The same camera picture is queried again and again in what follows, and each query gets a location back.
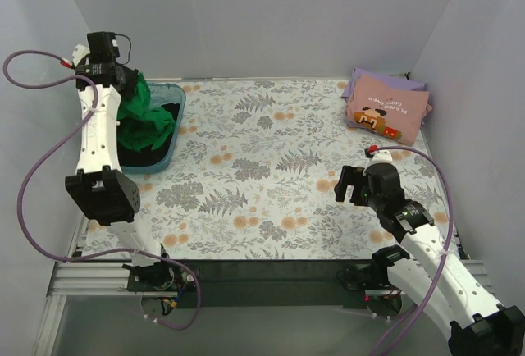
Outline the green t shirt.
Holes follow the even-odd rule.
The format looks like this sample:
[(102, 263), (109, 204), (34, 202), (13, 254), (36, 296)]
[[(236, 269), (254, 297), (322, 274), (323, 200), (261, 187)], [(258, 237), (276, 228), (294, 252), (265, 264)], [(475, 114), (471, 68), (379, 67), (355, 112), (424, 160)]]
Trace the green t shirt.
[(145, 148), (159, 149), (174, 131), (173, 115), (163, 107), (151, 107), (151, 90), (139, 73), (135, 95), (123, 99), (117, 112), (117, 142), (124, 148), (139, 152)]

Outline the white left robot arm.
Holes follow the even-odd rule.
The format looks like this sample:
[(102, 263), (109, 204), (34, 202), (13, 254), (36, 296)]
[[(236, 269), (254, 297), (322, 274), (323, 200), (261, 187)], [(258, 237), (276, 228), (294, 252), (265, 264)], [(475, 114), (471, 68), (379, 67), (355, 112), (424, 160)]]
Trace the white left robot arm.
[(75, 174), (65, 179), (66, 191), (88, 219), (106, 226), (122, 247), (131, 250), (132, 263), (126, 269), (133, 278), (155, 290), (167, 290), (175, 282), (173, 269), (163, 260), (167, 252), (135, 219), (139, 187), (122, 172), (117, 155), (117, 111), (124, 76), (113, 62), (118, 56), (116, 40), (102, 50), (103, 62), (96, 63), (93, 55), (82, 44), (72, 53), (75, 73), (90, 82), (76, 83), (81, 116), (88, 120), (81, 127), (80, 157)]

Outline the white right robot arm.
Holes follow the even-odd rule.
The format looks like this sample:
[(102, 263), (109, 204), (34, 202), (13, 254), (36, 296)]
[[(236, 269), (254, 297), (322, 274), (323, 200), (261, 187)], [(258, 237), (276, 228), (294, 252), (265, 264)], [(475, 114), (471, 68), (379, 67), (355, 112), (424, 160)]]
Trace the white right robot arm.
[(344, 166), (336, 201), (371, 208), (395, 245), (376, 251), (370, 272), (415, 304), (408, 326), (426, 314), (440, 329), (453, 355), (520, 355), (524, 314), (504, 306), (450, 251), (431, 214), (406, 197), (390, 152), (368, 153), (365, 167)]

